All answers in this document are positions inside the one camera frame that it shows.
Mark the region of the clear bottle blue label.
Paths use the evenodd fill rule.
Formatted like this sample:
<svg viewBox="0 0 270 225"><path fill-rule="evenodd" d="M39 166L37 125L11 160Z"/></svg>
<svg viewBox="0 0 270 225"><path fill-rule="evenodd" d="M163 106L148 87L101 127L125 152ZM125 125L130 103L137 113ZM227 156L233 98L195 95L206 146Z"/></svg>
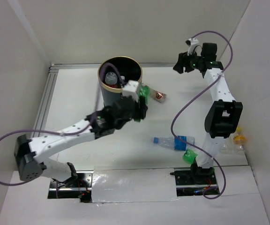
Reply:
<svg viewBox="0 0 270 225"><path fill-rule="evenodd" d="M180 139L184 140L187 143L195 144L195 138L191 136L178 136ZM175 151L186 151L190 148L189 145L180 141L178 138L172 137L154 137L152 142L161 147L175 150Z"/></svg>

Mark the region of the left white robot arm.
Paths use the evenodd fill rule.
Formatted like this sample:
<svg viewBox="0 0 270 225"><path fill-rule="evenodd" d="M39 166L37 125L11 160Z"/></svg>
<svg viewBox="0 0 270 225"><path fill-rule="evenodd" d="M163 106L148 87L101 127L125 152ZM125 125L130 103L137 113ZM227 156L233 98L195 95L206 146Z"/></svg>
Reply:
<svg viewBox="0 0 270 225"><path fill-rule="evenodd" d="M45 135L30 139L26 135L19 136L14 155L20 180L30 182L44 176L66 187L74 186L80 179L74 165L52 160L51 156L75 145L111 135L131 120L143 120L147 110L144 96L139 96L137 101L131 96L120 97L111 106L67 127L65 132L69 136Z"/></svg>

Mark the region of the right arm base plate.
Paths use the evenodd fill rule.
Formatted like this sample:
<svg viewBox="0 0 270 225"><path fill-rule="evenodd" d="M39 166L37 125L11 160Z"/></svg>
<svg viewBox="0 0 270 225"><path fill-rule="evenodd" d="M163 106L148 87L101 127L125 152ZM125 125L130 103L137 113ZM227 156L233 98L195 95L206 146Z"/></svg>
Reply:
<svg viewBox="0 0 270 225"><path fill-rule="evenodd" d="M215 173L193 178L189 168L177 168L170 173L175 178L177 196L218 195L220 193Z"/></svg>

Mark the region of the crushed green plastic bottle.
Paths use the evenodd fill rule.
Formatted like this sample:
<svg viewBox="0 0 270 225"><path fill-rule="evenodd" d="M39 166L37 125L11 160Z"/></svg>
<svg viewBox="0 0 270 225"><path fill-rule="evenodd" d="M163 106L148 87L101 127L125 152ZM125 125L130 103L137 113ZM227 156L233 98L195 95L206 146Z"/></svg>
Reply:
<svg viewBox="0 0 270 225"><path fill-rule="evenodd" d="M148 98L150 96L150 88L146 85L140 88L138 94L138 102L135 104L135 115L133 120L136 122L140 122L145 119L146 113L148 110Z"/></svg>

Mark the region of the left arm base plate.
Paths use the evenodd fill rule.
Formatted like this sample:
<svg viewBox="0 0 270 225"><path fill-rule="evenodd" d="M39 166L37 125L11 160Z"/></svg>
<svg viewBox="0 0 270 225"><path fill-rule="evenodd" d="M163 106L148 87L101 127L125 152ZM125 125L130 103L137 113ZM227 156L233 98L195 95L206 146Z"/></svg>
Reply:
<svg viewBox="0 0 270 225"><path fill-rule="evenodd" d="M77 199L82 203L90 203L93 171L77 171L77 175L78 179L69 187L51 179L47 198Z"/></svg>

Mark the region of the small bottle red cap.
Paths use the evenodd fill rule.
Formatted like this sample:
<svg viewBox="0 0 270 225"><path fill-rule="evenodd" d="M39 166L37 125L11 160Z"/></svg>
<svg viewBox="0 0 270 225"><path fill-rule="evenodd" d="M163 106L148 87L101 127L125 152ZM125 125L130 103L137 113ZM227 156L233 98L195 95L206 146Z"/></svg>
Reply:
<svg viewBox="0 0 270 225"><path fill-rule="evenodd" d="M152 89L151 87L149 87L149 90L150 90L150 97L152 99L154 99L155 101L159 102L159 103L164 103L165 102L165 99L166 99L166 94L160 92L160 91L157 91L155 89Z"/></svg>

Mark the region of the clear bottle red label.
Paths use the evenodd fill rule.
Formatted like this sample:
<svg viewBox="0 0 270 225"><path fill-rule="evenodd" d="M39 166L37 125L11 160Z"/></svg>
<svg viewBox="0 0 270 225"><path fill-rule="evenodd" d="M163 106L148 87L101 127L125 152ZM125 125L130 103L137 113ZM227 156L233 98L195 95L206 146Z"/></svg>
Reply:
<svg viewBox="0 0 270 225"><path fill-rule="evenodd" d="M105 75L105 84L111 88L118 87L118 77L114 72L108 72Z"/></svg>

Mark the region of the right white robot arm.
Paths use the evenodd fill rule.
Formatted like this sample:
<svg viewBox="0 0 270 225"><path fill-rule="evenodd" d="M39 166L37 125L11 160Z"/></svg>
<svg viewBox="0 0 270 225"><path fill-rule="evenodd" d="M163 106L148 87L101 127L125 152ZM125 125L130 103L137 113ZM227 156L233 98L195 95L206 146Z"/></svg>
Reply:
<svg viewBox="0 0 270 225"><path fill-rule="evenodd" d="M206 137L202 145L203 151L195 157L189 173L193 183L201 184L213 175L214 158L222 149L225 139L236 131L243 104L235 100L228 88L224 67L217 61L217 45L203 43L201 54L198 55L196 48L199 41L196 38L188 39L186 44L188 51L179 54L173 69L179 74L198 70L210 86L213 101L205 117Z"/></svg>

